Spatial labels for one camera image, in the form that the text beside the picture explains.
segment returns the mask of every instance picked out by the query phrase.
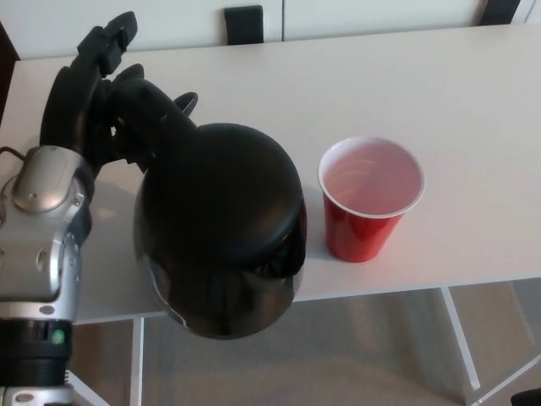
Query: robotic hand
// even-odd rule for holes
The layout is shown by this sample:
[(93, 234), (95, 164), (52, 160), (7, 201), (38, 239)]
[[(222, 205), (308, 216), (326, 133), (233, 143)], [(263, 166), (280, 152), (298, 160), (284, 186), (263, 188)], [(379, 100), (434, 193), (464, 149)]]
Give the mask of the robotic hand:
[[(52, 87), (40, 146), (28, 152), (20, 173), (2, 188), (0, 406), (74, 401), (65, 375), (94, 180), (109, 162), (126, 159), (144, 171), (153, 157), (152, 145), (130, 126), (145, 125), (137, 121), (139, 110), (151, 111), (159, 99), (152, 95), (161, 92), (143, 79), (140, 65), (114, 81), (103, 79), (118, 67), (136, 32), (129, 12), (105, 28), (95, 27), (79, 44), (78, 57)], [(130, 106), (123, 101), (137, 99), (129, 94), (134, 86), (146, 96)], [(175, 103), (189, 114), (196, 100), (190, 93)]]

